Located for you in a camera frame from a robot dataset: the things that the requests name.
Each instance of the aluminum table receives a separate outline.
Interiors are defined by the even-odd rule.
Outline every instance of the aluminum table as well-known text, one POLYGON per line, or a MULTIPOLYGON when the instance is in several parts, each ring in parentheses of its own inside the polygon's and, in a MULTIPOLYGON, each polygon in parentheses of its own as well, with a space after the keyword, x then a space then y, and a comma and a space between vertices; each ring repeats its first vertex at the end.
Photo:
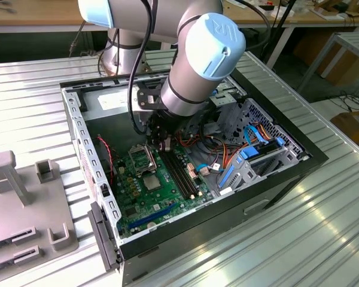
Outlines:
MULTIPOLYGON (((171 51, 147 54, 155 69, 171 51)), ((70 254, 0 286, 119 286, 106 273, 87 217, 89 194, 71 143, 59 83, 97 77, 94 57, 0 64, 0 151, 17 166, 60 164, 79 240, 70 254)), ((280 203, 132 286, 359 285, 359 148, 280 78, 245 53, 237 68, 329 157, 280 203)))

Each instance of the capacitor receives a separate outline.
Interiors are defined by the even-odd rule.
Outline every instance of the capacitor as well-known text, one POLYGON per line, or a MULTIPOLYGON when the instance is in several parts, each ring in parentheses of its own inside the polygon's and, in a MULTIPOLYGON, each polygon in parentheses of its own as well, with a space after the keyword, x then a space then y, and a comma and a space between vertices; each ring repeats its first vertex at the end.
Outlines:
POLYGON ((147 228, 150 228, 150 227, 153 227, 153 226, 156 226, 156 223, 155 222, 149 222, 148 224, 147 224, 147 228))

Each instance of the green circuit board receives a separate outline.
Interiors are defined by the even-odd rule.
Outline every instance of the green circuit board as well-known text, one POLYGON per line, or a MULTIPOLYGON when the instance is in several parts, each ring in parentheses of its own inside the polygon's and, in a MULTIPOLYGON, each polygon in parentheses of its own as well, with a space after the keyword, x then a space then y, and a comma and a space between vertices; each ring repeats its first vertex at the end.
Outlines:
MULTIPOLYGON (((191 161, 188 159, 186 152, 182 147, 176 147, 174 153, 188 175, 186 164, 191 161)), ((199 179, 191 180, 197 188, 197 192, 200 193, 194 199, 184 199, 158 151, 151 150, 151 155, 157 166, 156 172, 143 173, 139 176, 136 175, 133 161, 129 156, 117 161, 118 182, 115 197, 121 209, 122 217, 117 227, 120 234, 122 234, 122 238, 146 229, 150 222, 159 224, 212 199, 212 195, 208 192, 201 175, 199 175, 199 179), (170 209, 170 211, 136 228, 130 228, 130 224, 139 219, 146 218, 165 209, 170 209)))

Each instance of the motherboard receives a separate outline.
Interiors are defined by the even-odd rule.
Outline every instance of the motherboard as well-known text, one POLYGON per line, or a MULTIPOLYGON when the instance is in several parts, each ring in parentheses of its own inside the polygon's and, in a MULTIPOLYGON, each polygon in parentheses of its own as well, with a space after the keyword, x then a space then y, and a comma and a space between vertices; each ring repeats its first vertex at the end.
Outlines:
POLYGON ((213 199, 202 175, 195 175, 192 166, 180 146, 158 152, 140 145, 117 161, 115 197, 122 214, 117 228, 122 238, 213 199))

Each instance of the ur robot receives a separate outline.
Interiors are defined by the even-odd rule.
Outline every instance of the ur robot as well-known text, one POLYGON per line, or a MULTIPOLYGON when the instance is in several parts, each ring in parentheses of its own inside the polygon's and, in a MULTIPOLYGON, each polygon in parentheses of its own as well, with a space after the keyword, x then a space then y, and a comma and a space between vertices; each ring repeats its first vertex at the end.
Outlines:
MULTIPOLYGON (((150 39, 178 45, 177 58, 157 93, 161 108, 143 123, 151 141, 165 145, 234 70, 245 51, 245 38, 237 25, 222 15, 221 0, 148 3, 153 16, 150 39)), ((131 73, 148 24, 142 1, 78 0, 78 4, 86 22, 109 28, 102 56, 107 74, 131 73)), ((144 72, 145 68, 142 59, 137 72, 144 72)))

